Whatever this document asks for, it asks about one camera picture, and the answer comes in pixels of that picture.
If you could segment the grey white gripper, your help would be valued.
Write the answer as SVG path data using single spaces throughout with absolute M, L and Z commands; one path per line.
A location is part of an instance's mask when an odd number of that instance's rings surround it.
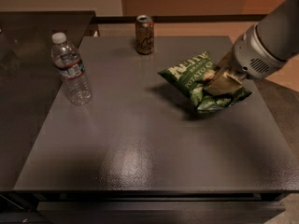
M 220 71 L 204 90 L 213 96 L 234 93 L 242 87 L 235 74 L 240 79 L 264 79 L 280 70 L 285 63 L 266 50 L 254 24 L 235 41 L 232 51 L 221 58 L 217 64 Z

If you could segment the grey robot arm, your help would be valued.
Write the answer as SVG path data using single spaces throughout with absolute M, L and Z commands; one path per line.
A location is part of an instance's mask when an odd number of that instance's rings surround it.
M 285 0 L 235 41 L 205 90 L 212 95 L 233 93 L 244 79 L 269 77 L 298 54 L 299 0 Z

